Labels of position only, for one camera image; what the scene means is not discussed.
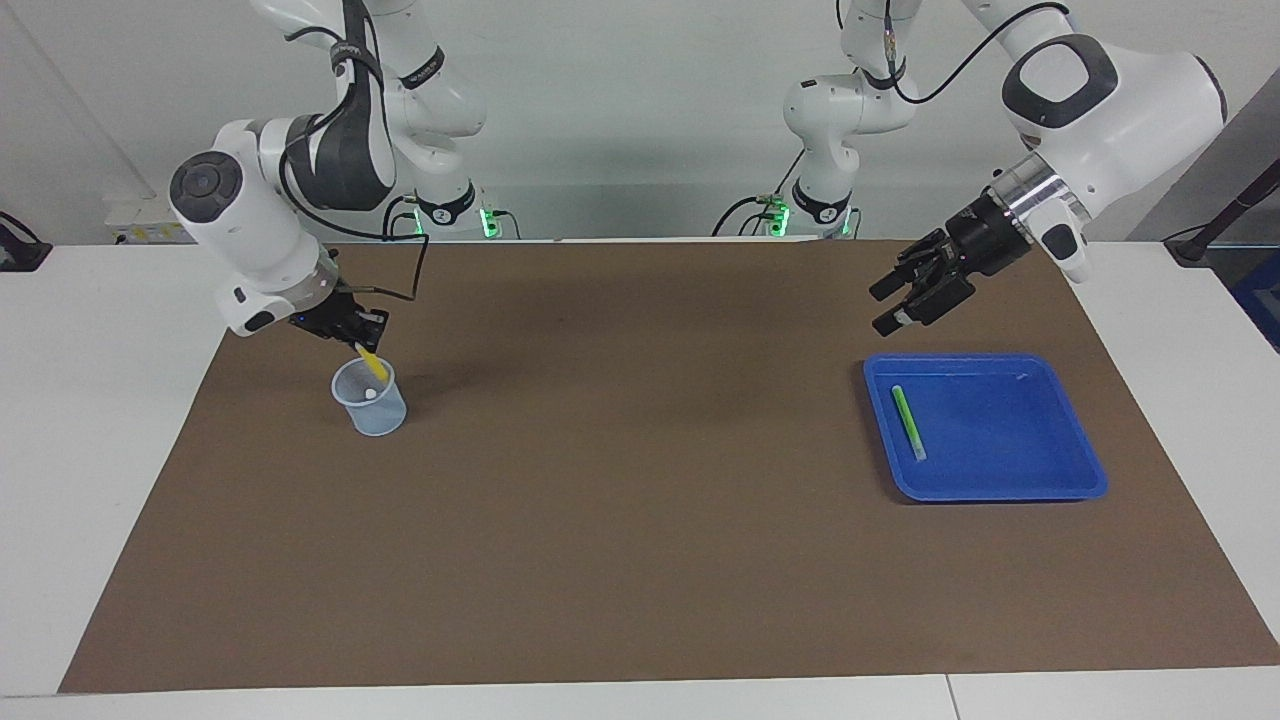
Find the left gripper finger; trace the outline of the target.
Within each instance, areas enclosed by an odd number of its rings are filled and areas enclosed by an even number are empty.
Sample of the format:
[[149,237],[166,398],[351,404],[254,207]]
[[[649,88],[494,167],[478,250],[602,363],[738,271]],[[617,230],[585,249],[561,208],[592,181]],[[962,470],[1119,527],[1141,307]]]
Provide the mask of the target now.
[[956,265],[956,249],[950,234],[942,228],[933,229],[901,251],[893,268],[872,284],[869,292],[877,302],[882,302],[909,284],[932,284]]
[[932,325],[975,292],[975,286],[964,274],[950,272],[933,278],[920,275],[911,283],[905,299],[878,315],[872,322],[872,328],[881,337],[888,337],[911,324]]

